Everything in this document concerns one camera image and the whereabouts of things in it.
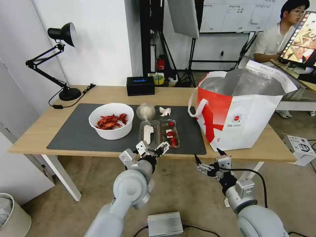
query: concrete floor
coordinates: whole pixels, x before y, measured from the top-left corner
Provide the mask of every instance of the concrete floor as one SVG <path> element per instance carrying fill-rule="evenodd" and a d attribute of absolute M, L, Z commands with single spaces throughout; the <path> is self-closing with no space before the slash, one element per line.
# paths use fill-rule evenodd
<path fill-rule="evenodd" d="M 316 139 L 316 118 L 306 112 L 293 112 L 285 120 L 274 114 L 270 124 L 279 135 L 289 133 Z M 124 171 L 118 158 L 60 157 L 60 162 L 82 193 L 75 202 L 59 180 L 56 186 L 26 203 L 23 208 L 32 217 L 27 237 L 84 236 L 100 208 L 112 201 L 116 176 Z M 234 163 L 234 168 L 247 164 Z M 316 174 L 310 165 L 297 167 L 283 163 L 265 163 L 260 172 L 268 190 L 269 208 L 276 212 L 287 231 L 316 235 Z M 194 160 L 160 159 L 153 175 L 155 188 L 146 206 L 130 209 L 124 236 L 133 236 L 146 225 L 147 215 L 180 211 L 184 224 L 217 232 L 222 237 L 241 236 L 237 218 L 223 205 L 220 185 L 196 171 Z M 256 198 L 263 205 L 261 181 L 255 176 Z M 148 236 L 144 230 L 138 236 Z M 213 236 L 188 229 L 182 236 Z"/>

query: tissue box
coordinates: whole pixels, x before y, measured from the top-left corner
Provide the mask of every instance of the tissue box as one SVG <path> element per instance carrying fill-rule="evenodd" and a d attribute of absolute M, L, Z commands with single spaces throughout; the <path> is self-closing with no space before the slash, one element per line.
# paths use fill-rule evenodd
<path fill-rule="evenodd" d="M 296 162 L 290 164 L 305 166 L 316 157 L 306 138 L 284 135 L 283 141 L 296 158 Z"/>
<path fill-rule="evenodd" d="M 126 81 L 127 95 L 153 95 L 155 94 L 154 78 L 128 77 Z"/>

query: lamp base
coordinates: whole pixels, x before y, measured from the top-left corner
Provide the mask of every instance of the lamp base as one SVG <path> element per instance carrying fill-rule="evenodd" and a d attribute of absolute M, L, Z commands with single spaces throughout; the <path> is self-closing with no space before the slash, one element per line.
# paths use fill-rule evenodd
<path fill-rule="evenodd" d="M 59 98 L 63 101 L 69 101 L 77 99 L 81 96 L 81 91 L 77 88 L 64 87 L 59 93 Z"/>

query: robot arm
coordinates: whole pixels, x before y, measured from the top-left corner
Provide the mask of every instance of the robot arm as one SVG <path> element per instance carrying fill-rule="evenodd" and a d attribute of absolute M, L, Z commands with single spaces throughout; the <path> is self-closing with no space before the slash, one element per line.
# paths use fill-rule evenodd
<path fill-rule="evenodd" d="M 281 219 L 272 210 L 257 205 L 251 179 L 237 180 L 231 169 L 231 157 L 219 150 L 221 156 L 210 165 L 202 164 L 195 155 L 197 170 L 214 177 L 222 186 L 231 209 L 238 216 L 241 233 L 245 237 L 288 237 Z"/>
<path fill-rule="evenodd" d="M 155 171 L 157 159 L 169 149 L 169 143 L 163 142 L 153 151 L 146 142 L 136 145 L 135 153 L 141 158 L 136 161 L 136 154 L 131 149 L 119 155 L 127 170 L 117 176 L 113 184 L 114 199 L 101 208 L 85 237 L 120 237 L 124 229 L 124 217 L 133 206 L 136 210 L 142 208 L 150 197 L 154 182 L 151 178 Z"/>

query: man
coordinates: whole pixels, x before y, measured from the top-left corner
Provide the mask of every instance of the man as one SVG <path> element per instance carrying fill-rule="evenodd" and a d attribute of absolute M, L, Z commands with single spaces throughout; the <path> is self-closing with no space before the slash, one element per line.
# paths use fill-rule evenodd
<path fill-rule="evenodd" d="M 280 52 L 284 49 L 286 43 L 293 34 L 295 27 L 305 10 L 309 8 L 309 0 L 288 0 L 281 9 L 281 21 L 259 34 L 255 45 L 254 59 L 268 66 L 273 66 L 271 59 L 277 60 Z M 289 111 L 276 111 L 283 118 L 290 118 Z"/>

